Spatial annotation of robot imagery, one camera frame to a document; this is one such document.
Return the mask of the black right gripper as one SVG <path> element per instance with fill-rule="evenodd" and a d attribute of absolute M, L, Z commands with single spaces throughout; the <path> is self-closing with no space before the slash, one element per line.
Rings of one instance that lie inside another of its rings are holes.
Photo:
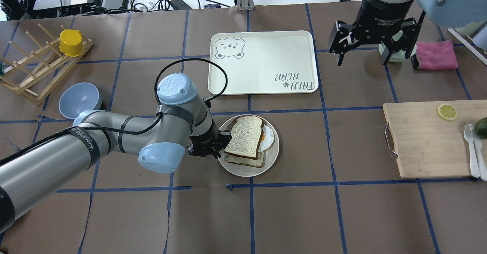
<path fill-rule="evenodd" d="M 419 21 L 414 18 L 395 19 L 391 25 L 379 18 L 352 25 L 336 21 L 328 42 L 329 52 L 336 54 L 336 65 L 340 67 L 348 51 L 362 45 L 383 44 L 382 65 L 386 65 L 398 51 L 404 51 L 406 57 L 414 55 L 422 22 L 423 17 Z"/>

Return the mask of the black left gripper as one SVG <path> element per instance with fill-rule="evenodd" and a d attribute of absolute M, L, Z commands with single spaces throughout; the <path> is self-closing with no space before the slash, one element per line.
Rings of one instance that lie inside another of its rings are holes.
<path fill-rule="evenodd" d="M 228 146 L 232 136 L 229 130 L 224 130 L 218 131 L 216 138 L 210 137 L 205 143 L 197 143 L 193 138 L 190 137 L 193 143 L 187 146 L 189 155 L 198 157 L 212 155 L 215 159 L 220 159 L 221 151 Z"/>

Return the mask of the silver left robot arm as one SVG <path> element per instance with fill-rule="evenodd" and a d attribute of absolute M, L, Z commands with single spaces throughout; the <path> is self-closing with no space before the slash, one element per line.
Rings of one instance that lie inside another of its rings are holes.
<path fill-rule="evenodd" d="M 87 110 L 63 129 L 1 160 L 1 232 L 61 185 L 111 152 L 134 154 L 144 168 L 173 173 L 185 153 L 221 157 L 232 136 L 219 131 L 210 98 L 187 75 L 155 86 L 155 119 Z"/>

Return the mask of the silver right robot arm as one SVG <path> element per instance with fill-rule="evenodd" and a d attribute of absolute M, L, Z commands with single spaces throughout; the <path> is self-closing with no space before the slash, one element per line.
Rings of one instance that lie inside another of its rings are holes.
<path fill-rule="evenodd" d="M 409 58 L 425 16 L 438 26 L 464 27 L 486 19 L 486 0 L 362 0 L 353 24 L 334 24 L 329 52 L 338 66 L 345 53 L 366 44 L 384 45 L 383 65 L 401 50 Z"/>

